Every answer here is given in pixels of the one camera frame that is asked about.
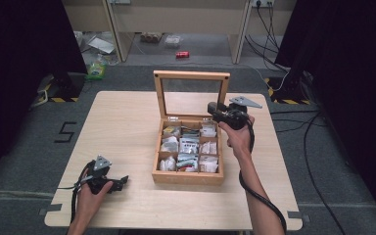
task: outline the floor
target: floor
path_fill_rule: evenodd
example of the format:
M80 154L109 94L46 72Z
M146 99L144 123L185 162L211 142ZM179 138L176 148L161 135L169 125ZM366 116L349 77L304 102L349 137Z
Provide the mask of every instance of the floor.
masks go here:
M108 34L99 35L109 40ZM158 44L140 42L140 35L137 34L125 63L117 64L114 55L105 55L105 59L119 69L136 66L254 69L256 71L254 75L258 79L264 79L264 73L268 70L277 70L274 66L265 63L261 56L258 56L247 43L243 47L239 65L233 65L227 38L224 35L176 35L182 39L177 49L166 48L164 38L168 34L163 35L163 40ZM84 35L81 43L83 58L87 65L97 59L98 50L86 45L86 42L92 36L94 34L91 33ZM253 39L259 45L264 45L266 41L265 37L261 36L253 36ZM268 45L268 48L275 50L273 45ZM176 51L189 51L190 57L188 59L176 59ZM265 51L264 54L270 59L275 58L275 54L270 51ZM271 72L275 72L279 76L286 74L283 71ZM84 87L83 92L87 92L87 89L89 88ZM301 230L288 232L288 234L341 234L340 226L346 234L376 234L376 204L362 179L348 165L336 136L325 127L328 124L327 118L319 119L312 129L306 133L307 124L305 122L307 123L310 118L313 118L313 114L304 112L318 108L316 105L318 101L314 99L310 91L307 92L307 95L311 100L310 106L269 104L291 183L304 219L304 227ZM37 118L42 116L45 119L45 113L36 115ZM43 121L39 119L29 120L29 125L37 126ZM298 122L299 125L304 125L304 127L291 131L291 126L297 126L294 122ZM27 132L26 128L23 138L19 140L20 146L23 147L16 149L14 154L27 155L31 151L30 148L33 148L29 147L27 143L34 143L34 139L37 138L36 134ZM72 147L64 148L65 151L71 151ZM54 154L57 154L57 151L49 150L49 152L55 152ZM7 162L1 163L1 165L6 164L6 167L11 167L10 160L5 161ZM45 165L30 164L31 167L45 170ZM56 165L60 168L64 166L63 163L54 163L51 160L48 160L47 164ZM7 169L0 166L0 174L5 174L5 171L16 172L16 169ZM10 176L14 179L8 177L0 180L17 181L16 175L12 173ZM42 177L39 179L31 177L23 180L27 188L28 183L37 185L36 181L42 180ZM56 181L53 182L52 187L57 187ZM38 186L38 188L33 189L35 191L23 192L19 197L11 195L17 190L20 189L11 185L7 188L0 187L0 234L34 232L62 234L65 232L65 229L45 226L43 216L39 216L38 208L44 208L45 205L51 203L52 193L48 193L48 189L40 189ZM17 232L17 228L20 227L23 232ZM118 232L90 229L88 234L118 234Z

